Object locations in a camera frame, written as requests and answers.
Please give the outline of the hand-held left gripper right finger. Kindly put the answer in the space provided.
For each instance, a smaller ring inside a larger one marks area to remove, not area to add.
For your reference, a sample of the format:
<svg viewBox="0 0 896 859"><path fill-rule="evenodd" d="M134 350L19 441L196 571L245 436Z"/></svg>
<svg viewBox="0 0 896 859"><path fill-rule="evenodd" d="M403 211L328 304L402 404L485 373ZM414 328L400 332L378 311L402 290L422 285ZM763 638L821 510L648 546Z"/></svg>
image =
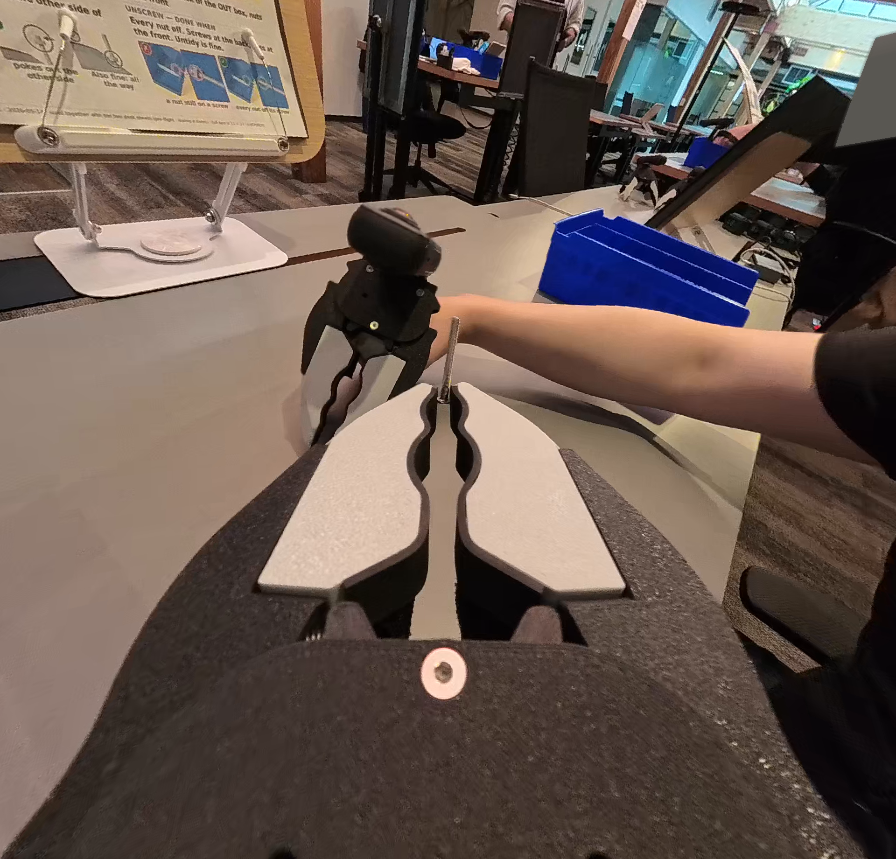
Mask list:
<svg viewBox="0 0 896 859"><path fill-rule="evenodd" d="M617 599L626 582L555 442L469 383L453 387L459 597L491 616Z"/></svg>

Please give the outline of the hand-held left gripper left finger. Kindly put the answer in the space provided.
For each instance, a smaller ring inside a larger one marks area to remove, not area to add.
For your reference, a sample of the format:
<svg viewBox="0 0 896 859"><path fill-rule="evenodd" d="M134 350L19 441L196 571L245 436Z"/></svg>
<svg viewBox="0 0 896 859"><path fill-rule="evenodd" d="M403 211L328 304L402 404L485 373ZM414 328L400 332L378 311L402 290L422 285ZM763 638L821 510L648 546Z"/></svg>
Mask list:
<svg viewBox="0 0 896 859"><path fill-rule="evenodd" d="M263 593L356 602L368 615L411 605L427 578L435 388L420 384L358 417L326 445L266 562Z"/></svg>

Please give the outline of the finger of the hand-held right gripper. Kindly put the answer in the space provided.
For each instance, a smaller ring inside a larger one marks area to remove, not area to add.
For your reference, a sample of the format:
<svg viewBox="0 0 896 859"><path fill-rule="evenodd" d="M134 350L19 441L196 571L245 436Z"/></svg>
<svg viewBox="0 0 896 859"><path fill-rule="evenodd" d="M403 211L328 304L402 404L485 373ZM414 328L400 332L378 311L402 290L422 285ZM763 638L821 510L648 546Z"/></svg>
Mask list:
<svg viewBox="0 0 896 859"><path fill-rule="evenodd" d="M336 433L360 392L360 360L351 343L359 325L343 308L350 293L349 286L328 286L306 322L299 425L309 448Z"/></svg>
<svg viewBox="0 0 896 859"><path fill-rule="evenodd" d="M435 333L425 332L408 343L387 343L370 334L355 340L360 387L348 405L343 426L418 384L428 366Z"/></svg>

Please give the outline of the long steel bolt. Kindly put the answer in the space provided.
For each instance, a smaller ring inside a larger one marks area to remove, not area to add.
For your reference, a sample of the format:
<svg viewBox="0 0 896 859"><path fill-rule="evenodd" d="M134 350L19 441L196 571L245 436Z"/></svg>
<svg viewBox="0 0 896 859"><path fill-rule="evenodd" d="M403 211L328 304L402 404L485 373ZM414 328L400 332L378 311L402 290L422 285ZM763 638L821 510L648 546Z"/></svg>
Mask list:
<svg viewBox="0 0 896 859"><path fill-rule="evenodd" d="M449 404L451 401L451 389L453 383L454 357L461 333L461 319L459 316L453 316L449 329L449 341L444 354L444 364L442 370L442 381L437 394L437 401L440 405Z"/></svg>

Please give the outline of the blue plastic bin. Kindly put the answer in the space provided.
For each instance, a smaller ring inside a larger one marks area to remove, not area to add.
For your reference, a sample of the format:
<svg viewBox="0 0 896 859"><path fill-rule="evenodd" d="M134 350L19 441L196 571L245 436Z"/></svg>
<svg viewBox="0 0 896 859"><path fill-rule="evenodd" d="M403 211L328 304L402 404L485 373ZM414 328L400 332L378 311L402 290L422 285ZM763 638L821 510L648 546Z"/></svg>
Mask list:
<svg viewBox="0 0 896 859"><path fill-rule="evenodd" d="M727 134L695 138L682 165L688 169L708 169L728 153L731 147L732 140Z"/></svg>
<svg viewBox="0 0 896 859"><path fill-rule="evenodd" d="M742 328L758 274L603 210L554 225L538 292L566 305L622 306Z"/></svg>
<svg viewBox="0 0 896 859"><path fill-rule="evenodd" d="M499 80L506 47L504 44L495 41L478 47L454 43L448 43L447 46L452 49L454 71L490 81Z"/></svg>

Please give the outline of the person's right forearm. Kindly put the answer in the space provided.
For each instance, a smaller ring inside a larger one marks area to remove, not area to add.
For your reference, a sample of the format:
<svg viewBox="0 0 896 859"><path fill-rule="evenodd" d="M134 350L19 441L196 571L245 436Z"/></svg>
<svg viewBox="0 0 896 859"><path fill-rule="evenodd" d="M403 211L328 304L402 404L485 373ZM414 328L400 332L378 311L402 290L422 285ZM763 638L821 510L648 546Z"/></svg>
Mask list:
<svg viewBox="0 0 896 859"><path fill-rule="evenodd" d="M823 408L814 381L818 334L464 294L442 299L432 317L428 364L449 349L455 318L460 343L572 390L873 464Z"/></svg>

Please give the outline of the instruction sheet on stand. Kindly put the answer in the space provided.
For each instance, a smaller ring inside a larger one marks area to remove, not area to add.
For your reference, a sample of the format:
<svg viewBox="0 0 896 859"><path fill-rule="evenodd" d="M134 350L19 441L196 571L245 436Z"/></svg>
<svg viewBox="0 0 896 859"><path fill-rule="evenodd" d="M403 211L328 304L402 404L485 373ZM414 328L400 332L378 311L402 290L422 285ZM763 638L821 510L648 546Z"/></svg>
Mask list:
<svg viewBox="0 0 896 859"><path fill-rule="evenodd" d="M2 126L2 163L62 168L74 226L37 234L38 250L71 287L92 298L138 293L272 270L287 255L229 217L251 163L299 163L322 147L325 122L305 0L280 0L288 58L308 137L162 133L106 126ZM218 191L202 215L102 226L92 219L89 163L222 163Z"/></svg>

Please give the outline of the black swivel chair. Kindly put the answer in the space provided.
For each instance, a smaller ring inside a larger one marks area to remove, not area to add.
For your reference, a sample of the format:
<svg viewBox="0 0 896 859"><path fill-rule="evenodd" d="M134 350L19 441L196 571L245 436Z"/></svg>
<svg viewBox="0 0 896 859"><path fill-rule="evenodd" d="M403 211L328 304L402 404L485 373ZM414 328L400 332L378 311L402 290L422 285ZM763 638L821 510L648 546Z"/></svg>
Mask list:
<svg viewBox="0 0 896 859"><path fill-rule="evenodd" d="M468 202L470 196L467 193L427 172L421 165L423 148L426 147L429 156L433 158L436 144L458 140L466 133L466 126L451 115L434 110L412 111L397 130L396 149L407 150L403 169L405 185L417 187L422 183L433 195L437 195L438 189L442 188L446 195Z"/></svg>

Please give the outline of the black display on floor stand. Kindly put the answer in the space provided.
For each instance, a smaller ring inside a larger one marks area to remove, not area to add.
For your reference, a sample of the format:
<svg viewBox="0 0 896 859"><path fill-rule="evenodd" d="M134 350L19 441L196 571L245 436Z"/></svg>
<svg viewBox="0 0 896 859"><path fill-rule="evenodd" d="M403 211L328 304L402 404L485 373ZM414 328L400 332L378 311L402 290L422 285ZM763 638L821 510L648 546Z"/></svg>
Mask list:
<svg viewBox="0 0 896 859"><path fill-rule="evenodd" d="M389 200L405 195L410 122L416 107L423 20L427 0L369 0L364 34L365 160L362 203L383 197L385 139L396 136Z"/></svg>

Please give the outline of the black monitor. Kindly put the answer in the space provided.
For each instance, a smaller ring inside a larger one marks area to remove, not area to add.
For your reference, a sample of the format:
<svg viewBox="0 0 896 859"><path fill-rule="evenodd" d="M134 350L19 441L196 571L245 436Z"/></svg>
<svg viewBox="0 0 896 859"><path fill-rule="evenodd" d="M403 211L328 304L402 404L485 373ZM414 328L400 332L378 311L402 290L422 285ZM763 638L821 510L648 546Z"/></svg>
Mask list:
<svg viewBox="0 0 896 859"><path fill-rule="evenodd" d="M556 47L566 25L566 7L545 0L517 0L504 53L497 97L521 100L529 62L553 63Z"/></svg>

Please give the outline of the black flat pad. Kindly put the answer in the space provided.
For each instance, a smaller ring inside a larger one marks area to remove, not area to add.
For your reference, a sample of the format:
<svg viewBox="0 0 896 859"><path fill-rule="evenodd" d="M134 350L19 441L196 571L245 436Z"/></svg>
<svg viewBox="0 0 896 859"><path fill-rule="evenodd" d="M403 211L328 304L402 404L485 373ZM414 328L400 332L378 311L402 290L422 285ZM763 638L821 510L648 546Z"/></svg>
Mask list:
<svg viewBox="0 0 896 859"><path fill-rule="evenodd" d="M1 261L1 313L55 305L82 295L43 255Z"/></svg>

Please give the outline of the grey power adapter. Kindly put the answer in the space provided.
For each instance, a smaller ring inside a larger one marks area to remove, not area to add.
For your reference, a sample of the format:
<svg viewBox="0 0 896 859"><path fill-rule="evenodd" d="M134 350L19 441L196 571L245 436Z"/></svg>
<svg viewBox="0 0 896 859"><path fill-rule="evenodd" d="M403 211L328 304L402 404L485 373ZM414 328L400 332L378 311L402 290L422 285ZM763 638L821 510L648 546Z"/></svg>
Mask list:
<svg viewBox="0 0 896 859"><path fill-rule="evenodd" d="M741 262L758 274L759 280L770 285L783 284L792 286L798 264L774 247L766 244L753 244L746 248Z"/></svg>

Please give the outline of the person's black clothing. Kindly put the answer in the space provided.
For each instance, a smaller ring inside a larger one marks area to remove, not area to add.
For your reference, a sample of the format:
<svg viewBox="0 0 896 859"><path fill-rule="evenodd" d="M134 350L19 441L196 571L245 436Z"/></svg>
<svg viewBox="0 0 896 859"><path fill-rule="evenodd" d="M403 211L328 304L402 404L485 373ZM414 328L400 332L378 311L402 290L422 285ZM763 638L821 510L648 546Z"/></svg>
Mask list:
<svg viewBox="0 0 896 859"><path fill-rule="evenodd" d="M895 476L894 328L825 335L815 356L823 407ZM895 854L895 545L848 658L770 690L793 753L868 857Z"/></svg>

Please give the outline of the printed instruction sheet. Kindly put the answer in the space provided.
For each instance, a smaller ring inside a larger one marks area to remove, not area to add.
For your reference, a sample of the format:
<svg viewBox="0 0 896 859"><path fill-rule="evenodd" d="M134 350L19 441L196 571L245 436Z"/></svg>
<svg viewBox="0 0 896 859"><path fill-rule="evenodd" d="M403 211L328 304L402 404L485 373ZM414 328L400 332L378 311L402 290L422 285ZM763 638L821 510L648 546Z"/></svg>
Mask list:
<svg viewBox="0 0 896 859"><path fill-rule="evenodd" d="M1 0L2 126L308 137L280 0Z"/></svg>

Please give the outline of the wooden book stand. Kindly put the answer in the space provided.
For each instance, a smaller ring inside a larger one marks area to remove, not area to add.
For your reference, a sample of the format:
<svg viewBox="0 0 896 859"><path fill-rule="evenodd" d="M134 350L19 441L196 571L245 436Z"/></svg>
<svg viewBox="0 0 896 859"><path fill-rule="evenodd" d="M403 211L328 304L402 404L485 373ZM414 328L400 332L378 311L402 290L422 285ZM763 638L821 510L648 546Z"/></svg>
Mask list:
<svg viewBox="0 0 896 859"><path fill-rule="evenodd" d="M850 98L822 77L791 95L646 226L670 233L704 226L800 161L823 162L836 146Z"/></svg>

